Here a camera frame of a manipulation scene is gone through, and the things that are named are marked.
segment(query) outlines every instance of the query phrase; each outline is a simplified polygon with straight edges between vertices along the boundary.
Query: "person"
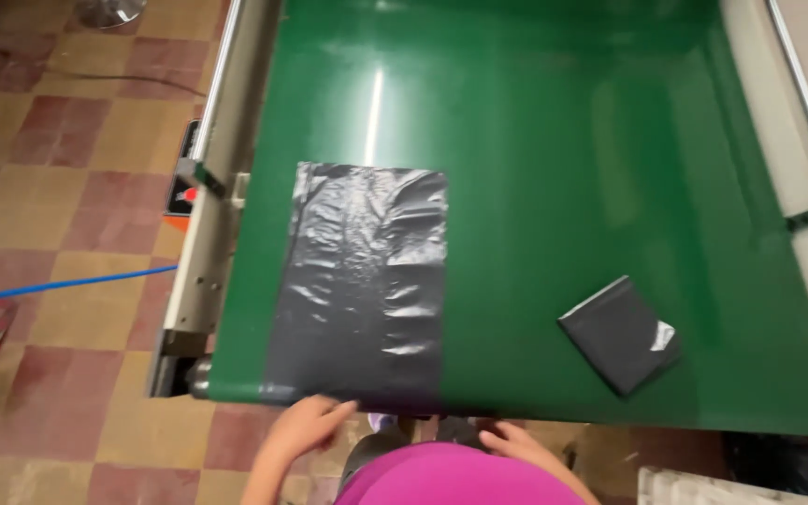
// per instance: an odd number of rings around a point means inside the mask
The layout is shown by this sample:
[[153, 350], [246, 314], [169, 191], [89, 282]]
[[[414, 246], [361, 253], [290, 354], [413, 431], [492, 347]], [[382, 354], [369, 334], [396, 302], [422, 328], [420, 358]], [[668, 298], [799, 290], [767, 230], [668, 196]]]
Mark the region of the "person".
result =
[[[326, 396], [309, 396], [286, 409], [255, 456], [241, 505], [275, 505], [298, 456], [328, 448], [356, 411], [357, 402]], [[348, 457], [336, 505], [600, 505], [566, 465], [510, 422], [497, 421], [496, 434], [447, 418], [439, 422], [439, 441], [410, 445], [393, 417], [370, 420], [378, 430]]]

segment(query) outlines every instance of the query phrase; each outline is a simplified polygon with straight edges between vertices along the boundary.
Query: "checkered tile floor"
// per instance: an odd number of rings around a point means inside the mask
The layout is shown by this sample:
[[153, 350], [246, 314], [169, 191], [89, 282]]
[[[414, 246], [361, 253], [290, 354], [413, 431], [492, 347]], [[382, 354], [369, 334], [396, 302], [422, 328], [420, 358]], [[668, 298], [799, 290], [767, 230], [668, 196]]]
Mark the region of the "checkered tile floor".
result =
[[[202, 99], [44, 68], [151, 75], [205, 92], [227, 5], [148, 0], [140, 19], [98, 31], [76, 22], [73, 0], [0, 1], [0, 289], [177, 260], [182, 234], [160, 213], [180, 138]], [[0, 503], [238, 502], [276, 412], [143, 397], [172, 282], [159, 274], [20, 296], [0, 356]], [[529, 428], [555, 450], [584, 440], [589, 484], [633, 500], [636, 466], [648, 454], [631, 457], [636, 433]], [[330, 451], [296, 462], [285, 499], [331, 502], [348, 452], [368, 432], [360, 416]], [[651, 454], [715, 447], [669, 437], [648, 437], [659, 444]]]

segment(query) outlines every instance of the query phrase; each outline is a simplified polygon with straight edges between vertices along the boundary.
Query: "blue cable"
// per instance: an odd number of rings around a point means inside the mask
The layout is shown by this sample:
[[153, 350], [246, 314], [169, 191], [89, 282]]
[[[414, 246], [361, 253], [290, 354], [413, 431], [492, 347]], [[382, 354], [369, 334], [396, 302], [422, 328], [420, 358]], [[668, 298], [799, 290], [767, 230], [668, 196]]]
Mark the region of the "blue cable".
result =
[[151, 275], [152, 273], [161, 273], [163, 271], [170, 271], [170, 270], [177, 270], [177, 265], [172, 265], [169, 267], [160, 267], [151, 270], [129, 271], [127, 273], [103, 275], [101, 277], [74, 279], [73, 281], [49, 282], [47, 284], [27, 286], [25, 288], [5, 289], [3, 291], [0, 291], [0, 298], [7, 298], [8, 296], [26, 295], [27, 293], [36, 293], [37, 291], [45, 291], [46, 289], [70, 288], [72, 286], [83, 286], [84, 284], [94, 284], [96, 282], [119, 281], [121, 279], [129, 279], [131, 277]]

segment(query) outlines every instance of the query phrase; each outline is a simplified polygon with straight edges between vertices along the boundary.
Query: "green conveyor belt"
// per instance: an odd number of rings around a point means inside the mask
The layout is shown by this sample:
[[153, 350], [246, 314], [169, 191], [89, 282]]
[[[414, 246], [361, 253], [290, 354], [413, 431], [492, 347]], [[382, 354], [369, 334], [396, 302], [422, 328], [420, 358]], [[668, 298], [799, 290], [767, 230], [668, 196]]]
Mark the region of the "green conveyor belt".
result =
[[[340, 162], [448, 175], [450, 408], [808, 434], [808, 297], [717, 2], [285, 9], [214, 399], [259, 399], [296, 164]], [[627, 400], [556, 325], [622, 274], [684, 350]]]

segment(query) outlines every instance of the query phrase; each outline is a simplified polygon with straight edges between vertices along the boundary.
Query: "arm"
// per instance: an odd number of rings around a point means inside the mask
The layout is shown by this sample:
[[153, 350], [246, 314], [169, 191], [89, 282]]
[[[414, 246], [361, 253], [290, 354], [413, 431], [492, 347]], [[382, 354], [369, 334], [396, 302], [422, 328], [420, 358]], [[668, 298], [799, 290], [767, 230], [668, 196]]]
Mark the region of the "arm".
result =
[[270, 427], [254, 457], [241, 505], [275, 505], [292, 463], [318, 447], [332, 443], [345, 419], [357, 411], [357, 402], [339, 402], [309, 396], [292, 405]]
[[520, 459], [538, 466], [568, 486], [588, 505], [600, 505], [591, 490], [569, 471], [567, 465], [563, 465], [554, 454], [534, 440], [528, 431], [502, 420], [496, 422], [495, 427], [504, 435], [503, 438], [490, 431], [478, 434], [485, 447], [491, 449], [494, 454]]

